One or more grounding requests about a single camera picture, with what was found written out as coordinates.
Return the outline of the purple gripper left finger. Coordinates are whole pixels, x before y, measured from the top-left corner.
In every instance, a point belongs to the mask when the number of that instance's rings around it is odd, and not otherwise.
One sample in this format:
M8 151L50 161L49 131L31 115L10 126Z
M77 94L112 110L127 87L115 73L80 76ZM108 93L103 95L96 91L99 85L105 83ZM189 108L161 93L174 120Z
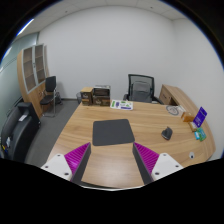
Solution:
M91 154L91 143L86 143L69 153L56 154L42 169L65 180L80 184Z

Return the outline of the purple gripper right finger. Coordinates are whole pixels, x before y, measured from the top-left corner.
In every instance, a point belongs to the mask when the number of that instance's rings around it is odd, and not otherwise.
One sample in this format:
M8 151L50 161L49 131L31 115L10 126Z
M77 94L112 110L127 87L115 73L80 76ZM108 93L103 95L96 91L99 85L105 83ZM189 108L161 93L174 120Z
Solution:
M132 152L145 185L183 168L183 166L169 154L158 154L136 142L133 143Z

